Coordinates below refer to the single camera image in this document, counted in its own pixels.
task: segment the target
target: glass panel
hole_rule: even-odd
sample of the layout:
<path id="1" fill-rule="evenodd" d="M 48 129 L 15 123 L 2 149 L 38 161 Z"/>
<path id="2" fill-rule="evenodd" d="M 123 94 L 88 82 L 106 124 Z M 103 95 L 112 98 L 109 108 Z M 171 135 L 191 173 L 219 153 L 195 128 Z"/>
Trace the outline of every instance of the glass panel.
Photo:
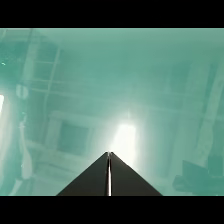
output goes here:
<path id="1" fill-rule="evenodd" d="M 105 151 L 163 195 L 224 195 L 223 36 L 1 28 L 0 195 L 56 195 Z"/>

